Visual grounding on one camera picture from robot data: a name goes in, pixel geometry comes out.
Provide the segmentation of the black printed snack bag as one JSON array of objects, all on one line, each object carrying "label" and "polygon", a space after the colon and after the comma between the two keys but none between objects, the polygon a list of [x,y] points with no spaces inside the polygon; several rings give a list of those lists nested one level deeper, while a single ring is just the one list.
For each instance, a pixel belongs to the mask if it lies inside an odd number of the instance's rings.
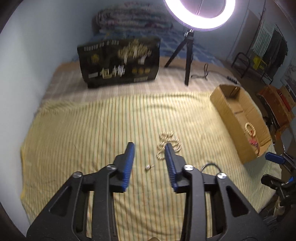
[{"label": "black printed snack bag", "polygon": [[161,39],[156,36],[107,39],[77,47],[88,88],[155,80]]}]

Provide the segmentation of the folded patterned quilt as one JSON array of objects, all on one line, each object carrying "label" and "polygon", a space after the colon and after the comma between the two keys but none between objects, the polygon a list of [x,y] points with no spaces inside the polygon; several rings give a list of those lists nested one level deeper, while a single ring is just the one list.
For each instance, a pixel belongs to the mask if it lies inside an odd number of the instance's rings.
[{"label": "folded patterned quilt", "polygon": [[106,31],[181,31],[184,27],[163,1],[122,1],[99,10],[91,22],[93,34]]}]

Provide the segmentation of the black clothes rack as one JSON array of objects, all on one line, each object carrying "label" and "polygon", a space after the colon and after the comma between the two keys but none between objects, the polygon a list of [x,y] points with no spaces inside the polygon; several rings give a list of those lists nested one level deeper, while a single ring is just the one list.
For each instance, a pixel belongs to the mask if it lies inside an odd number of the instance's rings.
[{"label": "black clothes rack", "polygon": [[278,25],[267,22],[262,14],[250,46],[236,54],[231,67],[241,78],[251,74],[272,83],[287,54],[287,41]]}]

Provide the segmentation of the yellow striped cloth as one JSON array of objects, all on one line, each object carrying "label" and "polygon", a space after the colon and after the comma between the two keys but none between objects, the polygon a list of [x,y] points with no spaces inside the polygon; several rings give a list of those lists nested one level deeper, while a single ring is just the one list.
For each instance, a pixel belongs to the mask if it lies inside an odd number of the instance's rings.
[{"label": "yellow striped cloth", "polygon": [[[271,199],[264,174],[281,177],[263,157],[242,164],[208,92],[120,96],[95,102],[49,101],[37,112],[21,148],[21,202],[33,221],[75,171],[97,172],[135,144],[130,184],[116,194],[120,240],[179,240],[185,196],[175,194],[157,158],[160,133],[173,132],[180,155],[208,174],[226,173],[255,210]],[[145,171],[147,164],[154,165]]]}]

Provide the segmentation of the landscape wall poster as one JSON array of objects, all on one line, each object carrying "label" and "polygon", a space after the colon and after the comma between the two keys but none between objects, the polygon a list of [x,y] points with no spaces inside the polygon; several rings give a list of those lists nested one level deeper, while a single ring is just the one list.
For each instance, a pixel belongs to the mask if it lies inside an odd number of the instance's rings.
[{"label": "landscape wall poster", "polygon": [[292,99],[295,101],[295,91],[296,91],[296,63],[295,56],[291,59],[288,68],[286,69],[284,76],[281,78],[281,83],[286,87]]}]

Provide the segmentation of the pink checked bed sheet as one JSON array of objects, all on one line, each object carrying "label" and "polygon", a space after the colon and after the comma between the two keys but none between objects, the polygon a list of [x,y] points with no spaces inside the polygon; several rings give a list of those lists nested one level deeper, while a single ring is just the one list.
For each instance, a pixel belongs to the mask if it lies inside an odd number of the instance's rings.
[{"label": "pink checked bed sheet", "polygon": [[225,67],[208,64],[208,76],[203,79],[204,62],[193,61],[189,85],[184,84],[185,59],[175,59],[165,68],[167,57],[159,60],[159,71],[155,80],[141,83],[103,86],[89,89],[84,82],[79,62],[60,65],[49,84],[43,102],[65,100],[73,102],[96,101],[122,95],[172,93],[172,92],[212,92],[218,85],[233,84],[227,77],[234,78],[233,73]]}]

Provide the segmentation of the brown cardboard box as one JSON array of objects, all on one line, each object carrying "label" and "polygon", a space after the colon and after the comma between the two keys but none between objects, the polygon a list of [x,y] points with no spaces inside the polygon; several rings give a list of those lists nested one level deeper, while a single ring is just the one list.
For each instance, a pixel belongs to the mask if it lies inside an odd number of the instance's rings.
[{"label": "brown cardboard box", "polygon": [[221,84],[210,95],[210,101],[220,114],[241,163],[249,163],[267,151],[272,142],[269,129],[246,90]]}]

